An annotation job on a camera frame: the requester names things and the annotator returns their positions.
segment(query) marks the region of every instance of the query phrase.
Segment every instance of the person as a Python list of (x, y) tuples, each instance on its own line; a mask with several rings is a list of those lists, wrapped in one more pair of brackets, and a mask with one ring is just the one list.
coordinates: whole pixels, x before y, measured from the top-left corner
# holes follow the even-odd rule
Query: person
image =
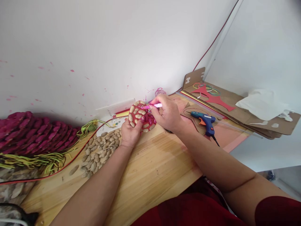
[[(153, 106), (159, 102), (163, 105), (162, 114)], [(150, 209), (133, 225), (301, 225), (300, 202), (196, 130), (187, 129), (172, 99), (160, 94), (152, 100), (150, 108), (157, 123), (172, 131), (186, 145), (201, 171), (220, 189), (236, 216), (229, 212), (223, 198), (194, 191)], [(51, 225), (104, 224), (131, 152), (139, 140), (143, 121), (141, 118), (134, 128), (128, 120), (123, 123), (121, 145), (101, 170), (71, 197)]]

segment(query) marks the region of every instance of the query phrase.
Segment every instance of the pink marker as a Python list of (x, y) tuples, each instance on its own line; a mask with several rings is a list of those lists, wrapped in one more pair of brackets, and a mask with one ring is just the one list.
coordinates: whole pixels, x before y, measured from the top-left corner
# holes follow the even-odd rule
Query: pink marker
[[(155, 107), (162, 107), (162, 104), (161, 103), (157, 103), (157, 104), (154, 104)], [(143, 107), (140, 107), (141, 109), (150, 109), (150, 106), (147, 105), (147, 106), (143, 106)]]

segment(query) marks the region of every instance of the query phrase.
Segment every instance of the left hand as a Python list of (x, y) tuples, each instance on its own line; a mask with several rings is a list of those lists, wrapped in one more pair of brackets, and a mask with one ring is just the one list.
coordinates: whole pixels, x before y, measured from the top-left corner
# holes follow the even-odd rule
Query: left hand
[(141, 119), (138, 120), (138, 123), (136, 124), (136, 126), (134, 128), (129, 124), (129, 119), (126, 119), (126, 121), (121, 126), (121, 132), (122, 132), (121, 145), (129, 147), (129, 148), (135, 147), (135, 145), (140, 137), (140, 131), (141, 131), (144, 119), (145, 119), (144, 116), (141, 117)]

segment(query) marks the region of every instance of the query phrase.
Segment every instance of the hand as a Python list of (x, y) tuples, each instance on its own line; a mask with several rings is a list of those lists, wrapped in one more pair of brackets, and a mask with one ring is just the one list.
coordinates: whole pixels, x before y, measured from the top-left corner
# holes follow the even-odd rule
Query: hand
[(121, 132), (122, 132), (122, 141), (121, 145), (126, 146), (128, 148), (134, 148), (137, 141), (139, 140), (140, 137), (140, 131), (144, 122), (144, 116), (141, 117), (141, 119), (138, 120), (138, 123), (136, 126), (133, 128), (129, 124), (129, 120), (126, 119), (126, 121), (122, 124), (121, 126)]
[[(159, 113), (159, 110), (153, 106), (159, 102), (162, 103), (162, 115)], [(170, 130), (173, 133), (181, 130), (184, 121), (181, 118), (177, 104), (170, 97), (159, 94), (150, 102), (150, 109), (157, 123), (164, 129)]]

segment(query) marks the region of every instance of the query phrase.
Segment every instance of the red shirt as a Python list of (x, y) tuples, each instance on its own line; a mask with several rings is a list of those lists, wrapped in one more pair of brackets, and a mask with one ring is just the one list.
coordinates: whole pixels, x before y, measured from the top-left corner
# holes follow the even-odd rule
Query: red shirt
[[(216, 193), (181, 194), (150, 209), (132, 225), (245, 226), (222, 202)], [(280, 196), (265, 198), (256, 207), (255, 221), (259, 226), (301, 225), (301, 202)]]

